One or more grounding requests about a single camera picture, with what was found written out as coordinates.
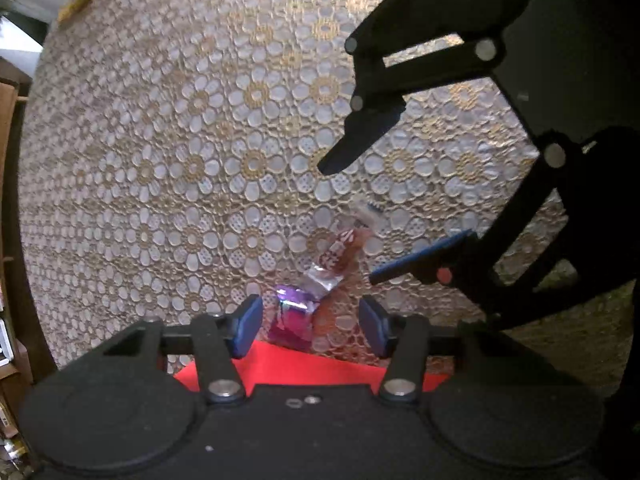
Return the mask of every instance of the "table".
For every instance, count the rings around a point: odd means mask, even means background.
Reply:
[[[50,33],[22,133],[19,214],[59,365],[145,314],[187,324],[252,293],[264,299],[264,338],[274,285],[296,282],[355,192],[387,220],[318,312],[314,352],[378,363],[356,323],[365,293],[434,323],[481,317],[455,290],[409,276],[371,288],[366,273],[461,229],[482,234],[526,174],[537,152],[490,80],[411,96],[356,163],[329,178],[316,170],[349,111],[344,40],[379,1],[93,0]],[[564,220],[554,194],[501,275],[513,279]],[[629,296],[627,286],[514,334],[609,383],[628,352]],[[176,371],[189,358],[170,361]]]

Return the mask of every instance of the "red cloth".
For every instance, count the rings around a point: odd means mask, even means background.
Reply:
[[[305,354],[263,341],[255,341],[247,356],[234,360],[234,364],[248,395],[256,384],[370,384],[377,392],[385,374],[385,369],[377,366]],[[195,363],[190,363],[175,378],[188,389],[199,390]],[[446,375],[425,375],[422,388],[431,391],[447,378]]]

